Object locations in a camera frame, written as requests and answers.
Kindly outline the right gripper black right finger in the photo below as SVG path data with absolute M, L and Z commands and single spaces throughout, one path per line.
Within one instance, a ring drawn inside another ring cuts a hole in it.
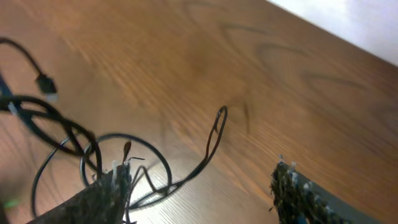
M 283 155 L 272 173 L 270 184 L 280 223 L 285 224 L 349 224 L 350 220 L 337 214 L 319 193 L 313 182 L 299 180 L 296 163 L 286 164 Z

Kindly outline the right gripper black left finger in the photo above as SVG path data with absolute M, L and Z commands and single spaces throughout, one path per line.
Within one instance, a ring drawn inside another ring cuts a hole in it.
M 130 164 L 115 167 L 87 188 L 31 221 L 33 224 L 120 224 L 131 187 Z

